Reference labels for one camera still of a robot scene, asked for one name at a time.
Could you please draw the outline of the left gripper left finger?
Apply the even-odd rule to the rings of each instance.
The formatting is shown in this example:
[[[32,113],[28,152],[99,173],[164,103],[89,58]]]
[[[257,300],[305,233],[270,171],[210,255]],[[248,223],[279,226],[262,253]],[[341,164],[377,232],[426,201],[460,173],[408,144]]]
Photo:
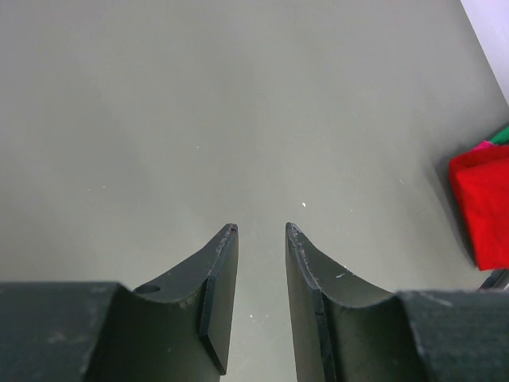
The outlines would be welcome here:
[[[4,381],[217,381],[227,371],[235,224],[130,290],[114,282],[1,285]]]

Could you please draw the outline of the red t shirt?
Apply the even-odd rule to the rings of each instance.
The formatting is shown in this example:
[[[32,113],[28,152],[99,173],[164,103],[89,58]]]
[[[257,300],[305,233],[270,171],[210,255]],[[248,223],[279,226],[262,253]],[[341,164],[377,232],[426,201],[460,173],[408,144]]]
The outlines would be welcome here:
[[[477,267],[508,268],[508,147],[471,150],[449,162],[449,180]]]

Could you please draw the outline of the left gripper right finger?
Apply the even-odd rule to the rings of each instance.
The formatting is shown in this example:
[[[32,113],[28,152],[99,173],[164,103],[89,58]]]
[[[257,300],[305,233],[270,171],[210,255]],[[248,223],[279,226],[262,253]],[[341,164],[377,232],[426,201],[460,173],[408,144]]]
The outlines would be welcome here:
[[[505,381],[508,273],[476,290],[386,291],[286,225],[300,381]]]

